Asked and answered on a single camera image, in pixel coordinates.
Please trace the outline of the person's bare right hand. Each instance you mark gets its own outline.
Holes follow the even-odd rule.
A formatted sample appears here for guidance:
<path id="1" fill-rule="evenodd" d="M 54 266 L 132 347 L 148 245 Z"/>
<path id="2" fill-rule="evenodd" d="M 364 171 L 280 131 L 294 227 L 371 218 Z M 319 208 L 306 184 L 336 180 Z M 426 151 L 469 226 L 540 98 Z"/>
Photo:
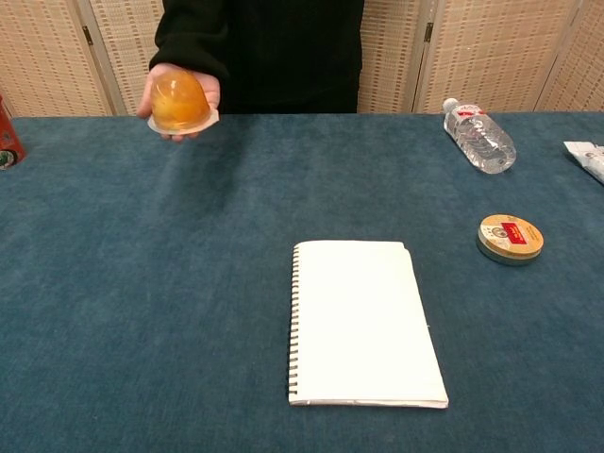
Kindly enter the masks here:
<path id="1" fill-rule="evenodd" d="M 151 91 L 155 79 L 162 74 L 173 71 L 181 70 L 181 67 L 170 63 L 159 63 L 155 65 L 147 74 L 143 94 L 140 99 L 139 106 L 137 108 L 136 116 L 141 119 L 148 118 L 152 113 L 152 102 L 151 102 Z M 193 72 L 194 77 L 197 79 L 201 87 L 203 88 L 207 101 L 211 108 L 218 109 L 221 101 L 221 86 L 220 81 L 213 75 L 207 75 L 204 73 Z M 189 135 L 160 135 L 164 140 L 172 140 L 175 143 L 181 143 L 186 139 L 195 139 L 199 136 L 198 132 L 194 132 Z"/>

